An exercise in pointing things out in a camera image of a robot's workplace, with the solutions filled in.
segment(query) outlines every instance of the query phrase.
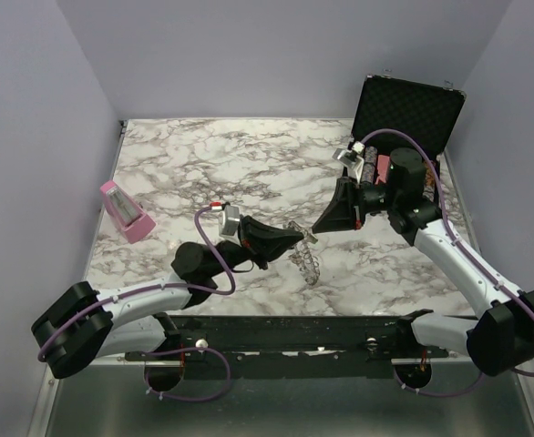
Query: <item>table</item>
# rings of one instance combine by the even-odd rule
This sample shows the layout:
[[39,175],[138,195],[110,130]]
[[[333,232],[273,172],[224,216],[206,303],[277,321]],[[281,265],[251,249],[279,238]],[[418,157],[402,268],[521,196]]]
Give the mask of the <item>table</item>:
[[[88,280],[116,288],[161,277],[176,248],[201,241],[193,215],[214,200],[227,200],[272,226],[295,220],[311,227],[332,198],[341,166],[332,160],[345,147],[352,120],[182,119],[132,120],[114,180],[158,226],[127,243],[109,217],[102,220]],[[467,235],[447,164],[441,160],[449,217]],[[202,221],[218,241],[216,218]],[[386,216],[368,218],[358,232],[318,235],[312,246],[321,276],[308,286],[287,257],[268,270],[237,275],[237,292],[211,296],[183,313],[205,315],[380,315],[429,308],[471,314],[464,297],[433,262],[410,248]],[[224,289],[228,281],[216,280]]]

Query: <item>white marble surface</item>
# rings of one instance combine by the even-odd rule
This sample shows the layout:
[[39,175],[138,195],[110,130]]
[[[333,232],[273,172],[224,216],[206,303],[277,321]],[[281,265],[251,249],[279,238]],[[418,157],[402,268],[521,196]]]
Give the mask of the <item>white marble surface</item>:
[[[334,193],[341,168],[331,160],[345,147],[352,120],[184,119],[129,122],[114,180],[158,226],[128,244],[105,215],[88,280],[114,288],[158,278],[178,245],[201,241],[193,214],[213,200],[228,200],[272,226],[293,219],[311,227]],[[451,219],[465,234],[457,197],[442,162]],[[216,218],[202,221],[218,241]],[[429,308],[471,311],[445,275],[390,228],[385,216],[360,231],[318,235],[312,246],[321,277],[308,286],[286,257],[268,270],[239,274],[237,292],[211,296],[190,314],[360,315],[407,314]],[[217,278],[221,288],[228,281]]]

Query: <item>black case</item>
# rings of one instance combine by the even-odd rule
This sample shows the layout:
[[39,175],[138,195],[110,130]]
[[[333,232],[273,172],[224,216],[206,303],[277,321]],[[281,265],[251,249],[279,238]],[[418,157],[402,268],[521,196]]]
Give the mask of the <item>black case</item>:
[[[368,76],[362,87],[352,135],[361,141],[366,134],[392,128],[408,134],[435,160],[446,148],[457,117],[466,101],[459,90]],[[399,147],[411,147],[404,139],[383,134],[367,143],[381,155]]]

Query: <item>gray wall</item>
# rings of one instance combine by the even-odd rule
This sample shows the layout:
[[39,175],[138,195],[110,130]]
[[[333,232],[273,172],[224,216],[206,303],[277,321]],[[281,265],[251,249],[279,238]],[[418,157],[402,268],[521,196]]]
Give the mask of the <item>gray wall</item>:
[[59,0],[127,118],[352,117],[365,75],[461,85],[510,0]]
[[485,257],[534,289],[534,1],[515,0],[464,84],[449,146]]
[[0,0],[0,436],[26,435],[30,325],[81,279],[118,132],[56,2]]

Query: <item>pink object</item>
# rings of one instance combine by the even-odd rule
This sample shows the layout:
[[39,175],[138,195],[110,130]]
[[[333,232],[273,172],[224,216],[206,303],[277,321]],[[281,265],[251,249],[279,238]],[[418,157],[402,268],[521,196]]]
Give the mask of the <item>pink object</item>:
[[118,184],[110,180],[101,187],[105,210],[115,227],[133,244],[146,237],[156,222]]
[[376,178],[376,184],[379,182],[386,183],[386,175],[388,174],[388,166],[391,165],[391,158],[386,155],[379,155],[376,161],[376,172],[378,178]]

